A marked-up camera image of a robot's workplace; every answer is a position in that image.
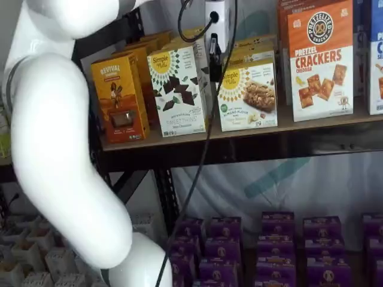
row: snack box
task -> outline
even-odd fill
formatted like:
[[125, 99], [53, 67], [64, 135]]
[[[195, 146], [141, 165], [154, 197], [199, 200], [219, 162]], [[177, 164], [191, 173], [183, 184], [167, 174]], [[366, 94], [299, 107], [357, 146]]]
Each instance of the snack box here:
[[222, 258], [202, 259], [199, 274], [202, 280], [223, 282], [227, 286], [238, 287], [237, 263]]
[[343, 256], [345, 242], [341, 237], [306, 239], [305, 252], [307, 257]]
[[206, 100], [194, 45], [179, 43], [148, 56], [163, 137], [206, 132]]
[[218, 108], [223, 132], [277, 126], [273, 59], [229, 66]]
[[352, 286], [351, 268], [342, 257], [307, 258], [307, 280], [312, 287]]
[[272, 255], [294, 254], [293, 236], [289, 234], [261, 234], [258, 236], [257, 252]]
[[108, 141], [146, 139], [150, 128], [135, 54], [100, 60], [91, 67]]
[[258, 276], [267, 276], [270, 278], [290, 279], [293, 284], [296, 283], [296, 265], [294, 255], [272, 256], [260, 254], [257, 259]]
[[338, 216], [304, 218], [303, 235], [305, 238], [342, 236], [342, 224]]
[[287, 18], [294, 121], [352, 114], [352, 0]]
[[196, 266], [194, 264], [193, 254], [173, 252], [169, 260], [172, 264], [173, 274], [183, 276], [185, 285], [191, 286], [196, 278]]
[[383, 4], [380, 0], [366, 1], [369, 21], [369, 94], [371, 115], [383, 113]]
[[294, 234], [294, 212], [262, 212], [262, 232]]

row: chocolate image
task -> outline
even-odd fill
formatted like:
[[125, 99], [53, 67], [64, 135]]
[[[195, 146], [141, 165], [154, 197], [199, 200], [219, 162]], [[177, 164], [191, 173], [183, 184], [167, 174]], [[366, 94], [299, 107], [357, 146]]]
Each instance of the chocolate image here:
[[174, 89], [174, 93], [182, 93], [183, 91], [186, 91], [189, 85], [178, 85]]
[[245, 87], [244, 102], [264, 112], [275, 109], [275, 92], [267, 85], [250, 81]]
[[165, 111], [167, 111], [167, 110], [169, 110], [169, 109], [172, 109], [174, 107], [174, 102], [173, 102], [173, 100], [170, 100], [169, 102], [167, 102], [166, 104], [165, 104], [165, 106], [163, 107], [163, 112], [165, 112]]
[[194, 106], [193, 94], [190, 91], [183, 91], [181, 96], [184, 103]]
[[343, 65], [336, 65], [334, 70], [333, 81], [335, 84], [342, 86], [346, 77], [347, 67]]
[[196, 77], [196, 78], [192, 78], [192, 79], [190, 79], [190, 81], [194, 84], [194, 85], [198, 85], [198, 78]]
[[170, 81], [167, 81], [166, 83], [164, 83], [163, 90], [165, 91], [166, 94], [170, 93], [173, 90], [173, 87]]
[[312, 96], [321, 91], [321, 80], [318, 74], [308, 78], [307, 82], [309, 83], [309, 90]]
[[331, 92], [333, 91], [333, 87], [334, 87], [333, 81], [331, 81], [329, 79], [324, 79], [322, 86], [321, 86], [321, 90], [318, 94], [318, 97], [320, 97], [324, 100], [329, 100], [329, 98], [331, 96]]
[[301, 88], [299, 90], [300, 105], [302, 109], [312, 106], [314, 104], [309, 88]]

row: orange box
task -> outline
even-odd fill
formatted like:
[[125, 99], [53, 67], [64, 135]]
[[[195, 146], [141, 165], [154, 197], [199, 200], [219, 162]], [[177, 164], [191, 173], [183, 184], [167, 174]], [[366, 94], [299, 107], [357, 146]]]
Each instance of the orange box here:
[[92, 64], [107, 138], [111, 143], [136, 141], [149, 135], [149, 122], [135, 54]]
[[151, 77], [148, 66], [147, 57], [149, 55], [148, 46], [137, 47], [124, 51], [115, 52], [112, 55], [122, 56], [129, 53], [133, 53], [137, 57], [137, 68], [139, 74], [139, 80], [141, 83], [142, 93], [144, 95], [146, 112], [150, 124], [156, 124], [159, 122], [156, 100], [154, 99], [153, 86], [151, 85]]

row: round logo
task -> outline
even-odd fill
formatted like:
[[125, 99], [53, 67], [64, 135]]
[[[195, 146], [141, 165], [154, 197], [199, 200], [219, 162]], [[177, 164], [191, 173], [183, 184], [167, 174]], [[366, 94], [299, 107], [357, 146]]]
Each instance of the round logo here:
[[333, 30], [333, 19], [326, 12], [315, 13], [307, 25], [307, 35], [315, 45], [326, 43], [330, 39]]

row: white box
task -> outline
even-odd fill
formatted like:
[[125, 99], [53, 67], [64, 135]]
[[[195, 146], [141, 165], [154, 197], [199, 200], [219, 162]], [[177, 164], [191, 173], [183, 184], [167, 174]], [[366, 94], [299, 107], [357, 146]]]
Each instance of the white box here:
[[22, 287], [53, 287], [53, 281], [48, 272], [29, 273]]
[[53, 248], [45, 256], [49, 272], [54, 282], [64, 274], [76, 273], [74, 255], [70, 249]]

